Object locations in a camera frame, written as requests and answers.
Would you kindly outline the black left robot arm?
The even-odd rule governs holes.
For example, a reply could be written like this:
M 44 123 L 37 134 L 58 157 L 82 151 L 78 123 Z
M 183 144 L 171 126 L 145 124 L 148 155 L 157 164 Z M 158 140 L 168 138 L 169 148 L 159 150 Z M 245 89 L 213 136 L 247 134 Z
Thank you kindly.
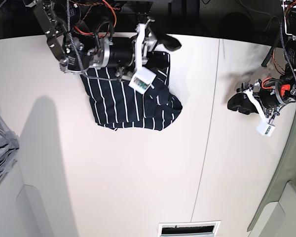
M 273 61 L 280 76 L 258 79 L 253 84 L 242 83 L 227 103 L 231 111 L 271 119 L 286 105 L 296 103 L 296 0 L 283 0 L 281 7 L 279 36 L 262 62 L 265 67 Z

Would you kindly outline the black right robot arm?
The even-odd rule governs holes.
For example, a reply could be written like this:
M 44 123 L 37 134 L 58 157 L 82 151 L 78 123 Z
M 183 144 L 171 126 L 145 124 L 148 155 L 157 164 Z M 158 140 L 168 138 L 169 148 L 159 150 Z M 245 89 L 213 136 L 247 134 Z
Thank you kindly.
M 26 0 L 65 73 L 85 76 L 91 68 L 113 68 L 117 79 L 131 76 L 138 56 L 142 64 L 158 45 L 181 48 L 174 37 L 157 31 L 152 1 Z

